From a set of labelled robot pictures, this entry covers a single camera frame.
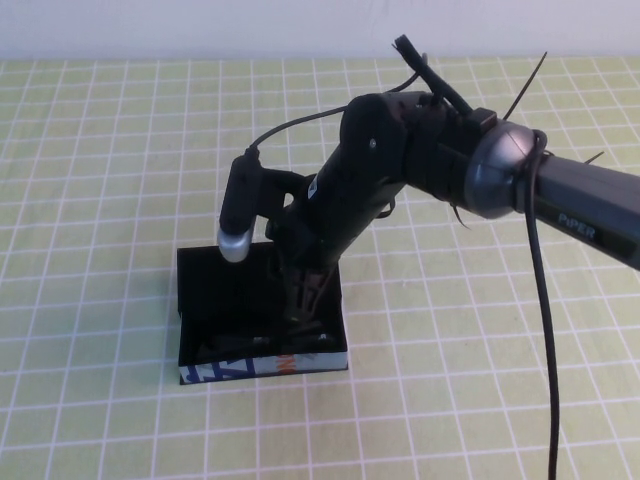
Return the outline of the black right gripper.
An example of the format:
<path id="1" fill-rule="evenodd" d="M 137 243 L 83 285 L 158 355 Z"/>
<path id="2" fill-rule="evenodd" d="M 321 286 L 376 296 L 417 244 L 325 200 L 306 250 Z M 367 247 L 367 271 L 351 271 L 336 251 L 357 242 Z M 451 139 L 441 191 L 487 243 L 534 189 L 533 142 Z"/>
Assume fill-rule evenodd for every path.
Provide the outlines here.
<path id="1" fill-rule="evenodd" d="M 350 245 L 348 237 L 320 234 L 291 211 L 267 222 L 267 238 L 273 241 L 284 265 L 299 270 L 333 270 Z M 330 278 L 331 273 L 305 273 L 301 286 L 296 273 L 285 276 L 285 315 L 289 321 L 312 320 Z"/>

